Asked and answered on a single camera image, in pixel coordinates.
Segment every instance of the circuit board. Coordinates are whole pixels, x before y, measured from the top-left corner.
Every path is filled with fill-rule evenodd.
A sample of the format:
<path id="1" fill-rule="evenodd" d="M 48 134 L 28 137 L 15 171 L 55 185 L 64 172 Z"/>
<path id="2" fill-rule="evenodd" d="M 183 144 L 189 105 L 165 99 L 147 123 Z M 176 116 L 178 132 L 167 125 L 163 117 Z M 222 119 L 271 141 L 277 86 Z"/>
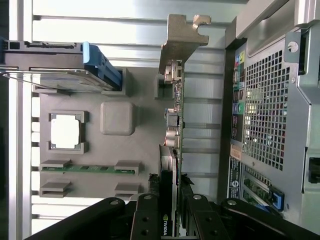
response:
<path id="1" fill-rule="evenodd" d="M 263 201 L 268 201 L 269 199 L 269 192 L 262 189 L 256 183 L 251 181 L 249 178 L 243 177 L 243 184 L 247 186 L 252 192 L 254 192 L 260 199 Z"/>

